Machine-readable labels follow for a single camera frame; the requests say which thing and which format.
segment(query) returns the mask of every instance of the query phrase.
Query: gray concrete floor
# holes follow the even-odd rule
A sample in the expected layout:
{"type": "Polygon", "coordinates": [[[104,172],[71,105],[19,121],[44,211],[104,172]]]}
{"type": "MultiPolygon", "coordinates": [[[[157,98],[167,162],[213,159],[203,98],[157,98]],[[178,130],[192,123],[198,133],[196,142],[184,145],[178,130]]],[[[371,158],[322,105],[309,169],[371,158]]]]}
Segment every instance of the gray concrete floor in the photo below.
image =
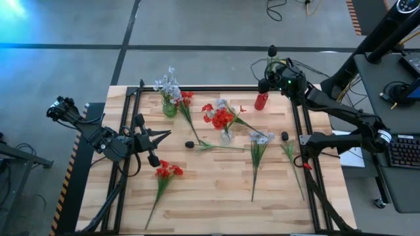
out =
{"type": "MultiPolygon", "coordinates": [[[[134,0],[0,1],[0,42],[43,44],[121,44],[134,0]]],[[[312,17],[289,0],[280,7],[283,22],[267,17],[265,1],[255,0],[142,0],[130,44],[139,45],[247,45],[282,47],[355,47],[363,40],[354,33],[345,0],[324,0],[312,17]]],[[[420,48],[420,37],[409,44],[420,48]]],[[[333,74],[347,53],[279,52],[326,74],[333,74]]],[[[30,143],[39,156],[54,160],[50,170],[36,168],[14,213],[11,233],[30,231],[46,235],[68,165],[75,132],[52,123],[46,109],[58,95],[71,96],[78,107],[105,101],[118,50],[0,49],[0,131],[14,146],[30,143]],[[42,194],[43,202],[35,194],[42,194]]],[[[252,84],[249,66],[264,52],[129,50],[119,85],[152,84],[177,69],[182,84],[252,84]]],[[[264,66],[255,66],[262,76],[264,66]]],[[[305,71],[308,80],[324,78],[305,71]]],[[[364,93],[360,83],[356,92],[364,93]]],[[[353,102],[359,96],[350,94],[353,102]]],[[[358,108],[371,111],[366,99],[358,108]]],[[[331,119],[336,129],[351,126],[331,119]]],[[[392,205],[384,210],[371,200],[379,193],[373,179],[346,178],[358,227],[366,232],[418,235],[420,214],[399,214],[392,205]]]]}

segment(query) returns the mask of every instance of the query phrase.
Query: keyboard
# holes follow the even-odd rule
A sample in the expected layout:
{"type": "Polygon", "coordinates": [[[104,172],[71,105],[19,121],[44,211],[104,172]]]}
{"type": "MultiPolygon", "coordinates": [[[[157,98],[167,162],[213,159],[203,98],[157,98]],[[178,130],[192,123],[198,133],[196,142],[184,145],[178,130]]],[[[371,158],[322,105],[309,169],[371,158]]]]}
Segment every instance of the keyboard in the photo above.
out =
{"type": "Polygon", "coordinates": [[[392,136],[388,154],[390,166],[420,170],[420,136],[392,136]]]}

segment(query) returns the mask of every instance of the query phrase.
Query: small glass vase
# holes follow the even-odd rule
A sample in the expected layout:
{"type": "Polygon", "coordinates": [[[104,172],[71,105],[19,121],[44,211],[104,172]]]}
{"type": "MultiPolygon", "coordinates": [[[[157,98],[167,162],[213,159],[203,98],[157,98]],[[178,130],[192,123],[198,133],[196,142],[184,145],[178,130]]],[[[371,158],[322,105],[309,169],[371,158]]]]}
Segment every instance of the small glass vase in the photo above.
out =
{"type": "Polygon", "coordinates": [[[162,111],[166,117],[172,118],[177,114],[178,109],[175,104],[162,101],[162,111]]]}
{"type": "Polygon", "coordinates": [[[222,146],[227,146],[232,143],[232,140],[234,139],[234,134],[229,129],[227,132],[223,129],[222,134],[220,136],[220,142],[222,146]]]}

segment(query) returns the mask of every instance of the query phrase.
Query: wooden table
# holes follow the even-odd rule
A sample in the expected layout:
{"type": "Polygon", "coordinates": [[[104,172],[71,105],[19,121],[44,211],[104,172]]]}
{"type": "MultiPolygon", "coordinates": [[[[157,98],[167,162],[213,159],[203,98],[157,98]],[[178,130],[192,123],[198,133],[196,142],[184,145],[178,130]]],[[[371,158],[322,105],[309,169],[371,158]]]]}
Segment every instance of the wooden table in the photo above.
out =
{"type": "MultiPolygon", "coordinates": [[[[104,110],[104,126],[115,130],[119,128],[126,88],[110,87],[104,110]]],[[[290,140],[297,139],[291,102],[279,92],[271,92],[266,107],[257,111],[253,107],[256,95],[257,92],[196,92],[191,106],[198,136],[214,144],[220,142],[221,131],[215,130],[211,123],[204,122],[201,108],[208,103],[214,104],[216,98],[226,98],[235,108],[242,105],[247,110],[241,114],[244,121],[276,135],[263,155],[255,199],[251,202],[250,152],[213,149],[198,153],[187,149],[184,147],[185,141],[196,139],[182,114],[178,112],[174,118],[166,118],[161,110],[161,96],[157,92],[142,92],[139,112],[144,115],[146,126],[152,130],[172,130],[172,134],[160,143],[156,155],[179,165],[184,169],[184,176],[173,180],[157,205],[148,230],[144,231],[158,185],[155,169],[146,158],[148,154],[140,154],[142,169],[140,174],[128,180],[120,233],[313,233],[303,171],[297,168],[305,200],[301,197],[292,165],[280,147],[280,134],[283,131],[289,133],[290,140]]],[[[128,117],[127,125],[131,122],[131,114],[128,117]]],[[[306,130],[302,114],[301,117],[303,130],[306,130]]],[[[331,133],[326,113],[310,112],[310,118],[315,131],[331,133]]],[[[235,124],[232,130],[233,146],[250,146],[250,130],[247,127],[235,124]]],[[[335,149],[325,151],[337,154],[335,149]]],[[[298,154],[296,144],[294,155],[298,154]]],[[[95,154],[93,161],[101,157],[95,154]]],[[[320,164],[329,200],[344,220],[356,227],[340,161],[321,155],[320,164]]],[[[102,206],[111,167],[111,161],[105,159],[90,170],[77,229],[84,228],[102,206]]],[[[137,162],[131,158],[130,173],[136,169],[137,162]]],[[[319,201],[317,207],[325,228],[319,201]]]]}

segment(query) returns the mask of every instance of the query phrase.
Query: paper sheet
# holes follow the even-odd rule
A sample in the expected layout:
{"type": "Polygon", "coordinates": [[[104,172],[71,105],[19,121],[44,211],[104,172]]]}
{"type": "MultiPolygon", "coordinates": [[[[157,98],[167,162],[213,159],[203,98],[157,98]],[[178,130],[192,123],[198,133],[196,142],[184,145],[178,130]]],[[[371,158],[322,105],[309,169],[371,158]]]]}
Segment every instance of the paper sheet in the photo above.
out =
{"type": "MultiPolygon", "coordinates": [[[[350,132],[333,130],[335,135],[350,134],[350,132]]],[[[365,167],[362,158],[362,149],[360,147],[353,147],[352,149],[340,154],[340,163],[344,167],[365,167]]]]}

